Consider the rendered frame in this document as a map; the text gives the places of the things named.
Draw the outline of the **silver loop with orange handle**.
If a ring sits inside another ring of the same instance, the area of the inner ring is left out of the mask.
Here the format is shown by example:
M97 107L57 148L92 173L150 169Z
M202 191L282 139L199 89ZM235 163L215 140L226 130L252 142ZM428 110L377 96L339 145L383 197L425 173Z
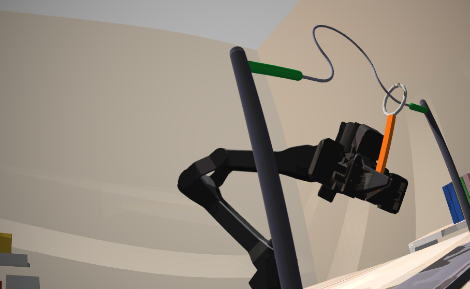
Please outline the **silver loop with orange handle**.
M392 136L393 136L393 130L394 130L394 125L395 125L396 115L403 109L403 107L406 103L406 99L407 99L407 90L406 90L405 85L403 85L403 84L398 83L396 85L393 85L388 90L388 92L391 93L394 89L396 89L398 87L402 88L403 91L404 91L403 100L402 100L399 108L393 113L388 113L386 111L386 102L387 102L387 99L389 97L388 94L386 94L386 96L384 98L384 102L383 102L384 115L386 115L388 118L387 118L387 124L386 124L385 133L384 133L383 143L382 143L378 163L377 163L377 166L376 166L376 171L378 171L382 174L384 174L384 172L385 172L386 162L387 162L387 158L388 158L388 154L389 154L389 150L390 150L390 146L391 146L391 140L392 140Z

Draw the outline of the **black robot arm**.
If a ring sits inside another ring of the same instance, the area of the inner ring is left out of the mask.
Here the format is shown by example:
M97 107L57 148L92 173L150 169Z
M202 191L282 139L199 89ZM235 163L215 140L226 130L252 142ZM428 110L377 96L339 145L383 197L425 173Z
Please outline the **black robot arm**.
M365 124L341 122L335 142L345 148L337 163L340 164L344 157L349 160L360 153L376 168L383 138L380 132ZM317 147L306 144L273 151L278 173L316 182L309 178L309 168ZM212 171L213 174L206 175ZM257 172L253 151L218 148L182 171L177 186L186 197L203 206L247 250L257 268L248 282L252 289L281 289L272 240L263 237L221 195L219 187L232 171Z

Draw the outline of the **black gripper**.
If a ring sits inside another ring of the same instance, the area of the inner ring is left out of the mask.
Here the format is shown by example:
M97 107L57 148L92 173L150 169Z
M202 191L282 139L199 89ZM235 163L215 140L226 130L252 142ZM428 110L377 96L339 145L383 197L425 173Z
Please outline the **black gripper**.
M309 178L328 187L332 184L332 190L340 194L366 200L389 213L398 213L408 181L389 173L387 168L384 174L376 171L370 159L360 153L337 163L344 148L330 138L321 140L309 168Z

